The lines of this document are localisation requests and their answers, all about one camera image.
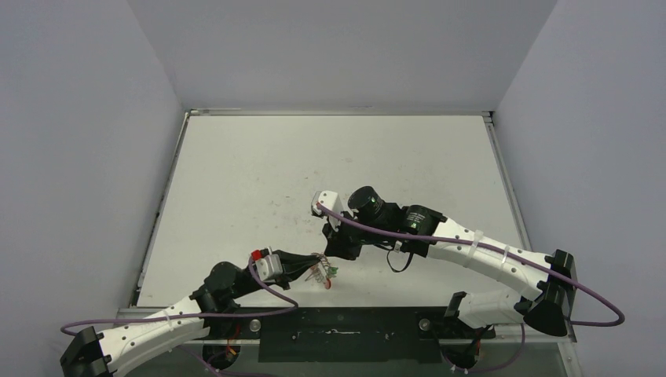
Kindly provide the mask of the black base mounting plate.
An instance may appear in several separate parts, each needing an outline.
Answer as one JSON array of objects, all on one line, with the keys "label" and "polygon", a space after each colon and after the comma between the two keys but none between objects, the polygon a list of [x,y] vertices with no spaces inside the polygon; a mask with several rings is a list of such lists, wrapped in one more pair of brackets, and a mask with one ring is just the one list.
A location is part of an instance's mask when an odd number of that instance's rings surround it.
[{"label": "black base mounting plate", "polygon": [[446,307],[300,308],[287,314],[231,320],[209,335],[202,355],[227,368],[258,341],[258,361],[437,364],[444,351],[472,361],[490,325],[471,328]]}]

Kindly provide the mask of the aluminium table frame rail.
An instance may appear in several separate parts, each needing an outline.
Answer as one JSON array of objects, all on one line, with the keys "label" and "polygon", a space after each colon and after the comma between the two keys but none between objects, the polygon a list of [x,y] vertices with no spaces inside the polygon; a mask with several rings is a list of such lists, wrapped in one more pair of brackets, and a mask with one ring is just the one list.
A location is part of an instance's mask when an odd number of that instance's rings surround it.
[{"label": "aluminium table frame rail", "polygon": [[526,260],[529,255],[535,256],[537,263],[545,263],[547,272],[544,278],[537,280],[537,298],[533,299],[532,306],[526,310],[524,320],[527,325],[546,335],[574,339],[575,335],[570,321],[573,299],[576,294],[576,289],[572,285],[572,281],[575,279],[573,256],[561,250],[556,250],[551,254],[541,254],[532,249],[514,188],[501,156],[494,122],[491,115],[484,117],[484,120],[520,233],[523,248],[518,252],[518,257],[522,261]]}]

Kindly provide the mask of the metal keyring with red grip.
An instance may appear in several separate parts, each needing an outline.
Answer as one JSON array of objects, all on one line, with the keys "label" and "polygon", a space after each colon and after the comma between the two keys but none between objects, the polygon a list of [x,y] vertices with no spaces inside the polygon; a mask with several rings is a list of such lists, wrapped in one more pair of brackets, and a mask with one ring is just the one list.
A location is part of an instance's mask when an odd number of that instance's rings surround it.
[{"label": "metal keyring with red grip", "polygon": [[317,282],[318,284],[321,284],[325,290],[330,290],[332,288],[332,280],[337,277],[338,273],[335,276],[328,276],[327,268],[330,266],[337,266],[333,265],[328,257],[323,254],[313,253],[313,256],[317,256],[319,262],[309,268],[309,275],[306,277],[306,281]]}]

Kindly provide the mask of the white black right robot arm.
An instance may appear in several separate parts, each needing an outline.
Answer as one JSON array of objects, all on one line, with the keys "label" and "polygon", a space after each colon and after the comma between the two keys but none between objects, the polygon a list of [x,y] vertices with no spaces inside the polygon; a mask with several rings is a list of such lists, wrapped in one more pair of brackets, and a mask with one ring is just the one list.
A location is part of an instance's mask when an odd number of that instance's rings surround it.
[{"label": "white black right robot arm", "polygon": [[481,294],[452,295],[444,315],[446,331],[462,337],[496,324],[526,324],[545,335],[564,337],[576,295],[573,256],[512,247],[468,229],[421,205],[386,202],[371,187],[355,191],[342,205],[337,193],[315,193],[312,213],[325,218],[328,257],[354,261],[373,246],[390,252],[451,262],[502,284]]}]

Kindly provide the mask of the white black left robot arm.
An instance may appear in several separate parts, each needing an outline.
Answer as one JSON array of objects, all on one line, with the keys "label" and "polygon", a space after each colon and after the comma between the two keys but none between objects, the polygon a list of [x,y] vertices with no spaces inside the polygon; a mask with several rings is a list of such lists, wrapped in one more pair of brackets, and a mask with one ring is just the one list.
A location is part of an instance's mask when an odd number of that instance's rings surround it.
[{"label": "white black left robot arm", "polygon": [[[111,328],[103,331],[95,328],[99,320],[66,324],[61,330],[72,340],[60,357],[61,369],[66,376],[124,376],[186,342],[224,338],[243,319],[289,313],[297,309],[297,302],[275,293],[272,287],[289,289],[292,282],[320,261],[318,254],[256,250],[244,268],[219,262],[190,295],[148,317],[111,319]],[[242,312],[236,300],[256,291],[275,294],[289,307],[262,313]]]}]

